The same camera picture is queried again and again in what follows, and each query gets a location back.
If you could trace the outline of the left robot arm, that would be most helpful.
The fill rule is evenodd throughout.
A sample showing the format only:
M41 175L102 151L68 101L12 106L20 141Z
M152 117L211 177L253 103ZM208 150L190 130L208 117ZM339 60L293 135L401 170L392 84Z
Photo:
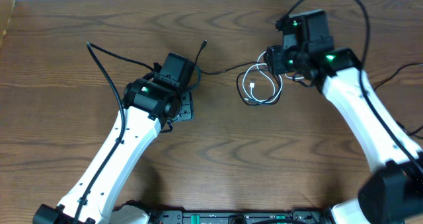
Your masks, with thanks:
M33 223L148 223L150 213L136 205L115 210L117 197L164 126L192 118L192 93L179 83L156 79L129 83L112 130L92 163L56 207L38 208Z

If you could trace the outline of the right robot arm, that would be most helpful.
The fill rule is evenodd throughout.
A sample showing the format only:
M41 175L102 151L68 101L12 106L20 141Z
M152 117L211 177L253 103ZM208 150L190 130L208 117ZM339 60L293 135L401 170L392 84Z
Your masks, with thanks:
M308 52L272 46L274 75L298 72L341 113L367 159L371 178L354 200L330 209L333 223L402 223L422 214L422 148L396 123L352 50Z

